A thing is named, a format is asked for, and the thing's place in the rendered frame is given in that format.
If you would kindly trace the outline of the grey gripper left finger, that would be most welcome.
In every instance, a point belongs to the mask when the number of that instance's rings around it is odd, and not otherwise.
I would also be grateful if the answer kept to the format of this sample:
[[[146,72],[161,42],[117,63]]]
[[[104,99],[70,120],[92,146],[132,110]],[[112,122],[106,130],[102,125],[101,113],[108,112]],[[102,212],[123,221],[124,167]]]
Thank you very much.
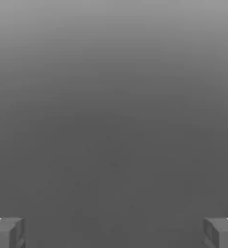
[[[0,248],[26,248],[24,218],[0,217]]]

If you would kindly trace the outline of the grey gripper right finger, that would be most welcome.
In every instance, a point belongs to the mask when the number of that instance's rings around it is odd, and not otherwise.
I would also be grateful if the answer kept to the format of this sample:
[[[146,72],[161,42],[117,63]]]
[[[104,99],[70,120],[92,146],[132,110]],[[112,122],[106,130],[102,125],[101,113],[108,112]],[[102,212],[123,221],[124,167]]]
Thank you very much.
[[[228,217],[204,218],[203,232],[206,248],[228,248]]]

